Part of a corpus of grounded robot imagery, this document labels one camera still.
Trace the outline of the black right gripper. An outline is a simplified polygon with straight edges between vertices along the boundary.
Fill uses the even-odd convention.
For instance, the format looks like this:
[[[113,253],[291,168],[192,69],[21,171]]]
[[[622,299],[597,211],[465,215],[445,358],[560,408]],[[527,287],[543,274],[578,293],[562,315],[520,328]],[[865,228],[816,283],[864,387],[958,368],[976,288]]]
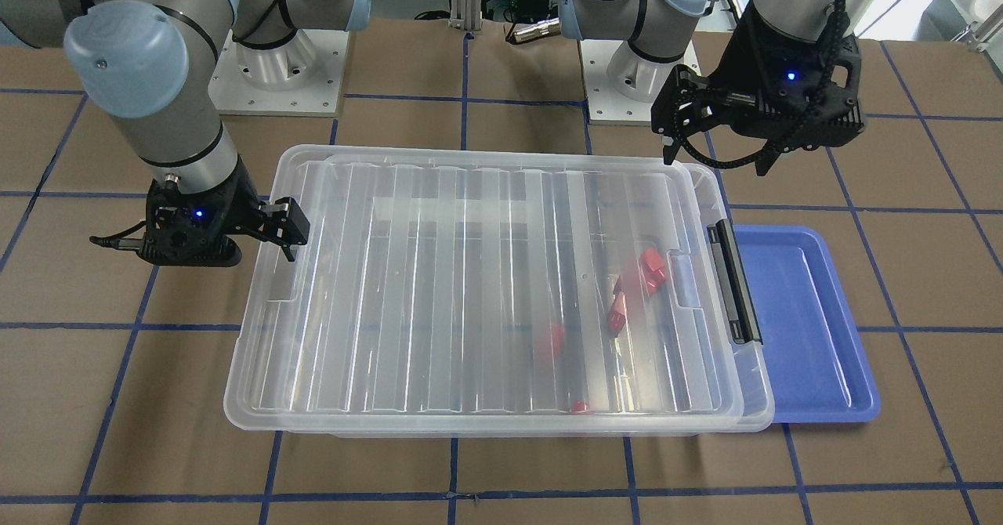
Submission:
[[[293,248],[307,244],[310,228],[293,197],[264,204],[238,157],[235,171],[205,192],[186,195],[168,183],[153,181],[137,256],[158,266],[236,266],[241,250],[234,237],[245,235],[279,247],[293,263]]]

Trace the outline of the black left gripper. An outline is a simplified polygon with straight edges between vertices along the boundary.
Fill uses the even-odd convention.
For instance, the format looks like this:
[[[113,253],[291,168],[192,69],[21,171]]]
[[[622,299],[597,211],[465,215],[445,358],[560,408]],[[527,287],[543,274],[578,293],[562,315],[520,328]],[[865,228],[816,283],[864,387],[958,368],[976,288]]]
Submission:
[[[748,4],[709,75],[708,111],[713,125],[764,144],[749,156],[717,161],[714,168],[754,165],[764,176],[785,151],[845,146],[864,130],[857,94],[862,53],[848,32],[849,15],[824,9],[818,23],[823,27],[805,40],[782,31],[755,3]],[[703,85],[694,68],[676,64],[652,102],[652,129],[663,132],[666,165],[674,164],[681,151],[710,165],[710,157],[690,140],[704,132],[702,110],[694,110],[692,97]]]

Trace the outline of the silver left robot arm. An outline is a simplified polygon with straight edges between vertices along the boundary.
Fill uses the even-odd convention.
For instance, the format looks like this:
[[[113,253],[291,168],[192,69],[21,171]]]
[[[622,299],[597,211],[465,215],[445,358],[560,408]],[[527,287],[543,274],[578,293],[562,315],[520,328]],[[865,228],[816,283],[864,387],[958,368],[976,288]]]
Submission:
[[[764,176],[792,151],[843,147],[866,129],[855,28],[874,0],[748,0],[718,65],[682,62],[713,0],[558,0],[562,35],[611,40],[634,69],[619,78],[650,103],[672,165],[681,151]]]

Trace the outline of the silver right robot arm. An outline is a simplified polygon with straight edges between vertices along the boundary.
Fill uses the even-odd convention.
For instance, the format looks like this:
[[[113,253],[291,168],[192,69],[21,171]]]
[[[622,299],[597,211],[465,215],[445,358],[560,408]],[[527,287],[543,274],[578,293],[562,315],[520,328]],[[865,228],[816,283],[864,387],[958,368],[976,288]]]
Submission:
[[[2,43],[61,48],[90,100],[153,173],[143,221],[93,245],[158,266],[230,267],[236,236],[308,242],[297,200],[266,201],[210,97],[232,39],[256,85],[308,78],[306,30],[364,29],[371,0],[2,0]]]

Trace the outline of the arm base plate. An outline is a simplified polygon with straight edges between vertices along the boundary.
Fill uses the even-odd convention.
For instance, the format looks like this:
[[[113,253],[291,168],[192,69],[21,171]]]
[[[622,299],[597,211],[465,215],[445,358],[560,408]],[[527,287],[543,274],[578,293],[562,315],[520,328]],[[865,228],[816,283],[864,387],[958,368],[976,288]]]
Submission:
[[[627,41],[584,40],[579,49],[592,124],[649,126],[652,103],[670,71],[677,65],[700,70],[692,43],[670,63],[645,60]]]
[[[339,114],[351,34],[299,30],[271,50],[223,44],[208,92],[220,114],[330,117]]]

